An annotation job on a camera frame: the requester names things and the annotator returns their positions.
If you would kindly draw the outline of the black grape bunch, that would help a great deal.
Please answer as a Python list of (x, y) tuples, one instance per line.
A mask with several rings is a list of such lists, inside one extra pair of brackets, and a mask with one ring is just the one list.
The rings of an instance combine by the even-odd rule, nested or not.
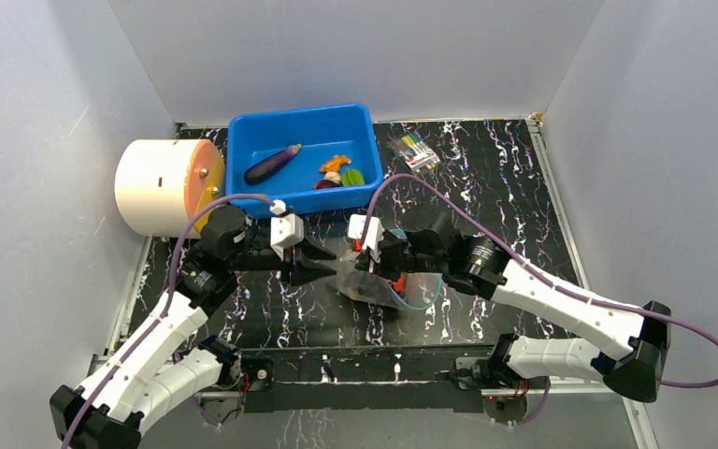
[(376, 278), (349, 281), (343, 294), (354, 301), (374, 304), (387, 304), (392, 300), (388, 282)]

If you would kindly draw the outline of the clear zip top bag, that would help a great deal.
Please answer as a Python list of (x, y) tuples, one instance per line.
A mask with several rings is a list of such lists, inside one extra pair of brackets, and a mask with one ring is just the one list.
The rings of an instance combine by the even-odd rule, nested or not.
[(438, 273), (403, 273), (396, 281), (390, 281), (375, 274), (348, 269), (336, 276), (335, 287), (341, 295), (347, 297), (343, 294), (347, 282), (372, 278), (388, 282), (392, 300), (387, 304), (368, 304), (398, 310), (424, 311), (434, 306), (443, 293), (443, 280)]

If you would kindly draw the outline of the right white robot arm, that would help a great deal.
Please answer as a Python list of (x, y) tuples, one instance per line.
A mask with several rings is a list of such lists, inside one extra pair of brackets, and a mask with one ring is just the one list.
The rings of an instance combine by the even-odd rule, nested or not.
[(667, 306), (613, 303), (604, 308), (587, 290), (523, 261), (486, 236), (457, 230), (444, 212), (402, 237), (376, 217), (354, 214), (348, 237), (359, 244), (356, 268), (393, 281), (404, 273), (437, 273), (454, 291), (535, 314), (573, 333), (571, 339), (503, 334), (491, 355), (453, 380), (467, 388), (514, 387), (530, 379), (560, 377), (600, 382), (632, 400), (652, 403), (661, 385), (670, 344)]

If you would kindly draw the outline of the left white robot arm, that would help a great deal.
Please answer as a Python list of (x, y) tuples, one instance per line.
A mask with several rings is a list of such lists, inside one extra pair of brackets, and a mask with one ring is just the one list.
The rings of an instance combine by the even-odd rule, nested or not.
[(129, 339), (78, 386), (61, 385), (50, 398), (64, 448), (136, 448), (161, 417), (213, 385), (230, 389), (242, 377), (239, 350), (215, 336), (171, 368), (180, 346), (237, 289), (244, 272), (277, 271), (298, 286), (335, 275), (336, 254), (305, 237), (302, 219), (281, 200), (268, 200), (267, 228), (249, 224), (228, 198), (199, 211), (205, 223), (189, 250), (172, 250), (165, 297)]

